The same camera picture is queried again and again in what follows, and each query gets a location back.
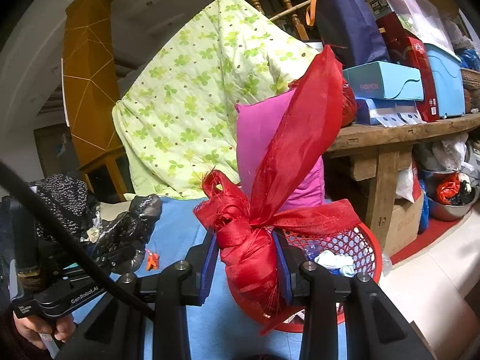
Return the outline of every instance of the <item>ceiling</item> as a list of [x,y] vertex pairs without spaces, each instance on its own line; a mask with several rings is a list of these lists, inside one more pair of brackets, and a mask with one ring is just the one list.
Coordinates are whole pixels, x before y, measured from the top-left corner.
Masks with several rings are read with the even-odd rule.
[[[64,121],[61,57],[65,9],[35,0],[0,53],[0,134]],[[156,52],[212,0],[113,0],[112,42],[125,93]]]

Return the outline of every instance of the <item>human hand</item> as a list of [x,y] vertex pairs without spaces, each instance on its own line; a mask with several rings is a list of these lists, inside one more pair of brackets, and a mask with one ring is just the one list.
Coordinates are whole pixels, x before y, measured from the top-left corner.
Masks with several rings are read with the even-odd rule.
[[[42,342],[39,333],[52,334],[52,327],[43,319],[37,315],[31,315],[30,317],[17,318],[13,313],[13,320],[15,327],[22,337],[27,339],[37,348],[45,350],[46,346]],[[56,321],[54,337],[65,342],[75,331],[76,326],[72,315],[60,318]]]

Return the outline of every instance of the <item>wooden column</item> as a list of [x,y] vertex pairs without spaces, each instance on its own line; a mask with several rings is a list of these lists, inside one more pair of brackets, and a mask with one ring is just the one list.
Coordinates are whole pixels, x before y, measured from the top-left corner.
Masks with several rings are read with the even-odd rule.
[[74,0],[66,9],[63,89],[80,169],[86,172],[86,168],[106,167],[118,199],[123,200],[126,188],[118,179],[115,157],[107,159],[112,153],[118,157],[122,147],[111,114],[119,100],[110,29],[111,2]]
[[[286,9],[293,8],[291,0],[282,0],[282,1]],[[305,30],[305,27],[303,26],[302,22],[299,19],[299,15],[297,15],[296,13],[292,13],[291,17],[292,17],[293,25],[295,26],[295,29],[297,30],[298,35],[300,36],[300,39],[303,41],[307,41],[308,35]]]
[[365,224],[373,232],[382,249],[385,246],[395,204],[398,160],[398,148],[379,146],[376,174],[374,178],[370,179]]

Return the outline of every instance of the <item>red carpet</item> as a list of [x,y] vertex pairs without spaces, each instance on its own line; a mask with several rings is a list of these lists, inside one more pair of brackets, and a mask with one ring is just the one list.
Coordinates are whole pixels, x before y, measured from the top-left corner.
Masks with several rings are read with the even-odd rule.
[[413,256],[415,253],[419,252],[423,248],[430,245],[438,237],[441,237],[449,228],[456,225],[460,221],[456,222],[443,222],[437,219],[430,218],[427,229],[420,234],[415,241],[411,242],[405,246],[402,250],[395,253],[393,256],[390,256],[392,264],[395,265],[410,256]]

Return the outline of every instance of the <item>blue plastic storage box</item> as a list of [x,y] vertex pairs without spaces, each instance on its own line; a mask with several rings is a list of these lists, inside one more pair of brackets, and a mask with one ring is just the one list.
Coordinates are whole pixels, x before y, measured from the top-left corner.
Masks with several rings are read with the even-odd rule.
[[425,47],[435,82],[440,117],[465,114],[460,59],[434,44],[426,43]]
[[355,97],[384,100],[423,100],[420,71],[388,62],[371,62],[343,71]]

